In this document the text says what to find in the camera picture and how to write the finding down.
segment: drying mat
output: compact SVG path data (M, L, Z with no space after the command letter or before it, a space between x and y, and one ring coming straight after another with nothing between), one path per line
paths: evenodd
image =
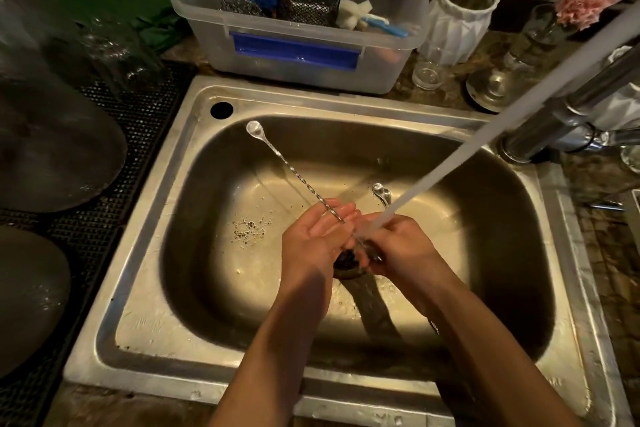
M0 225L35 232L60 246L67 255L72 280L71 294L57 329L22 367L0 379L0 426L35 426L46 416L62 368L133 204L196 72L196 67L187 63L165 61L165 65L169 77L158 91L140 92L117 101L103 83L83 90L116 119L129 145L120 175L100 196L59 213L0 209Z

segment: chrome faucet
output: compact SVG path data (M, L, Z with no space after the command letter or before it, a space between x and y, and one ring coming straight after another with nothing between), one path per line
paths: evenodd
M527 164L542 149L600 150L640 144L640 127L598 130L587 122L604 98L640 75L640 43L605 67L579 89L549 98L543 107L497 143L500 156L511 164Z

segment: countertop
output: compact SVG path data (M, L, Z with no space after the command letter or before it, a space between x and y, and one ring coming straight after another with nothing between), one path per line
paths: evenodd
M393 89L381 97L418 105L474 110L463 97L461 84L466 75L476 69L497 64L513 36L487 33L469 61L457 65L436 91L422 91L413 85L414 53ZM207 63L194 36L165 52L163 57L194 62L204 75L219 74ZM622 213L584 206L630 186L640 187L640 176L620 166L615 152L564 154L561 163L570 183L631 411L640 424L640 257ZM63 382L45 427L204 427L214 408L196 402ZM302 418L292 419L291 424L295 427L344 427L344 424Z

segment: sink basin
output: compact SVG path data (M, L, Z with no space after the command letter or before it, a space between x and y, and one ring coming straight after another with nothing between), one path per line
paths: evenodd
M231 115L218 111L228 103ZM220 399L278 290L282 232L315 202L246 133L252 119L318 193L363 212L382 209L374 182L400 196L486 121L196 78L67 363L69 381ZM630 422L558 165L512 167L487 147L400 212L578 415ZM334 280L295 411L361 425L454 425L436 383L458 377L428 320L386 278Z

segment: water stream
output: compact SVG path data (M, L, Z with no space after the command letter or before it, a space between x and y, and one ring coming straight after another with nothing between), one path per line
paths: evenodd
M610 22L608 26L604 27L589 42L565 59L544 80L527 91L505 111L496 115L476 131L467 142L458 147L438 167L420 179L402 196L398 197L372 222L368 229L360 230L359 234L363 235L362 238L372 234L372 232L384 225L400 206L407 204L421 192L433 187L447 174L473 156L482 146L491 142L505 130L513 128L526 116L538 110L546 99L555 94L564 85L579 76L591 65L604 59L614 49L637 34L640 34L640 1L635 2L633 6Z

